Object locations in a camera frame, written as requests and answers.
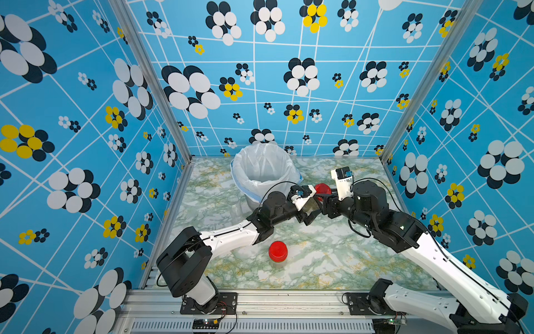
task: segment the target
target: mounting plate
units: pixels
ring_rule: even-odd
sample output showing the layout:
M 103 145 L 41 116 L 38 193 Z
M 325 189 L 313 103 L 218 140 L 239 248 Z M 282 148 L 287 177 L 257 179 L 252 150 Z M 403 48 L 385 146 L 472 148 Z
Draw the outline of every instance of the mounting plate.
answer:
M 236 292 L 220 292 L 221 297 L 219 301 L 225 302 L 228 306 L 226 310 L 226 315 L 235 315 L 235 308 L 237 306 L 237 293 Z M 222 308 L 217 307 L 213 312 L 209 314 L 204 314 L 202 311 L 195 307 L 195 302 L 193 298 L 187 297 L 184 299 L 182 307 L 180 308 L 180 314 L 193 314 L 193 315 L 221 315 Z
M 373 311 L 369 309 L 369 302 L 367 301 L 367 295 L 368 293 L 345 293 L 345 296 L 347 296 L 347 303 L 349 304 L 349 312 L 350 315 L 377 315 Z M 404 312 L 397 312 L 391 310 L 387 311 L 386 313 L 382 314 L 384 316 L 387 315 L 406 315 Z

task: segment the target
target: table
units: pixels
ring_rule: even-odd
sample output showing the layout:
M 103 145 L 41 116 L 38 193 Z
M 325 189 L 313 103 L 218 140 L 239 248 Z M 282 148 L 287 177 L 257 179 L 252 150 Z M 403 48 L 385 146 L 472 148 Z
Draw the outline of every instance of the table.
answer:
M 375 177 L 392 189 L 379 159 L 292 159 L 304 178 L 301 184 L 333 186 L 330 171 L 349 166 L 355 180 Z M 227 211 L 228 196 L 241 199 L 244 218 L 250 214 L 245 196 L 230 174 L 230 162 L 230 158 L 195 158 L 167 245 L 188 226 L 205 231 L 233 225 Z M 396 209 L 389 195 L 388 203 Z M 282 268 L 276 268 L 268 254 L 277 240 L 288 247 Z M 356 235 L 342 216 L 330 220 L 320 215 L 309 226 L 295 218 L 280 223 L 270 238 L 221 255 L 210 262 L 205 273 L 219 289 L 369 290 L 378 278 L 386 278 L 412 290 L 436 290 L 435 281 L 419 266 L 373 238 Z

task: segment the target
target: red lid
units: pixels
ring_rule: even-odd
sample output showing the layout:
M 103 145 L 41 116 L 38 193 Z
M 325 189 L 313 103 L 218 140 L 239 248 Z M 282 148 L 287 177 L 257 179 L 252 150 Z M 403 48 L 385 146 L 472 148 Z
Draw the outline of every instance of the red lid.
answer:
M 275 241 L 269 247 L 269 257 L 274 262 L 282 262 L 287 258 L 287 246 L 281 241 Z
M 327 193 L 327 194 L 331 194 L 332 193 L 332 189 L 330 189 L 330 187 L 327 184 L 324 184 L 324 183 L 316 184 L 315 185 L 315 191 L 317 191 L 317 193 Z

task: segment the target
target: trash bin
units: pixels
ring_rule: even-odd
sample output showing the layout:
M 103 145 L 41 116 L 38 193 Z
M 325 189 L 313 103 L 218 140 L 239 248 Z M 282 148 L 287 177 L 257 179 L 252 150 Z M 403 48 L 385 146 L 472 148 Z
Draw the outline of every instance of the trash bin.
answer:
M 265 193 L 281 181 L 300 183 L 302 175 L 296 169 L 286 151 L 270 143 L 256 143 L 237 153 L 230 163 L 232 178 L 254 210 Z M 269 192 L 280 191 L 287 196 L 293 184 L 282 183 Z

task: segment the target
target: aluminum frame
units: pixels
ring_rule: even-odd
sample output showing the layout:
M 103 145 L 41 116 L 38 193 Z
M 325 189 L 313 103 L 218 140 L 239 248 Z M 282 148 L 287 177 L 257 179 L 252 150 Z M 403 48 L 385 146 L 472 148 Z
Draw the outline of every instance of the aluminum frame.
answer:
M 139 67 L 143 71 L 146 82 L 148 83 L 151 93 L 158 103 L 161 115 L 167 124 L 167 128 L 176 141 L 176 146 L 182 154 L 182 157 L 188 164 L 191 162 L 191 153 L 187 147 L 187 144 L 185 143 L 184 137 L 180 133 L 176 118 L 174 117 L 165 93 L 163 92 L 163 88 L 161 88 L 159 83 L 158 75 L 150 63 L 150 57 L 148 56 L 148 53 L 143 46 L 143 42 L 137 33 L 137 29 L 135 28 L 135 24 L 128 9 L 128 4 L 125 2 L 125 0 L 109 0 L 109 4 L 111 5 L 112 10 L 117 17 L 117 20 L 119 21 L 119 25 L 121 26 L 125 35 L 128 37 L 128 45 L 130 46 L 137 63 L 139 63 Z
M 483 1 L 484 0 L 466 0 L 464 2 L 462 9 L 459 11 L 458 19 L 454 21 L 454 29 L 451 29 L 445 42 L 439 47 L 432 63 L 430 63 L 430 66 L 423 76 L 423 80 L 421 80 L 415 89 L 415 93 L 413 94 L 414 98 L 411 99 L 408 108 L 406 108 L 406 111 L 400 116 L 397 126 L 389 137 L 381 157 L 389 157 L 401 141 L 406 125 L 412 120 L 420 105 L 427 97 L 430 89 L 436 81 L 438 73 L 443 67 L 443 64 L 449 59 L 452 51 L 456 48 L 458 42 L 460 42 L 461 37 L 469 27 L 469 24 L 473 20 L 473 17 Z M 385 164 L 385 161 L 386 158 L 382 158 L 383 164 Z

